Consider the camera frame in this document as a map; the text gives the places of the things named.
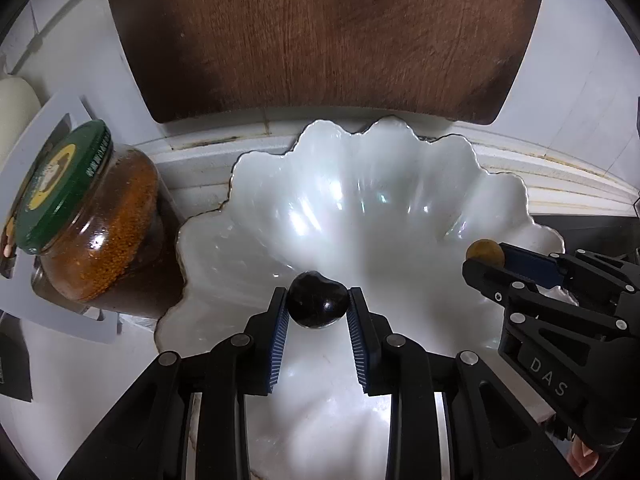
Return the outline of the person's right hand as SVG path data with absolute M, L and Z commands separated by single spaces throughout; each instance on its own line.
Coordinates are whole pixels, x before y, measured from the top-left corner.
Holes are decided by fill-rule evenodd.
M 584 474 L 588 474 L 597 465 L 599 461 L 599 454 L 588 448 L 582 440 L 578 437 L 574 437 L 570 444 L 570 449 L 566 454 L 567 463 L 570 464 L 575 474 L 578 477 L 582 477 Z

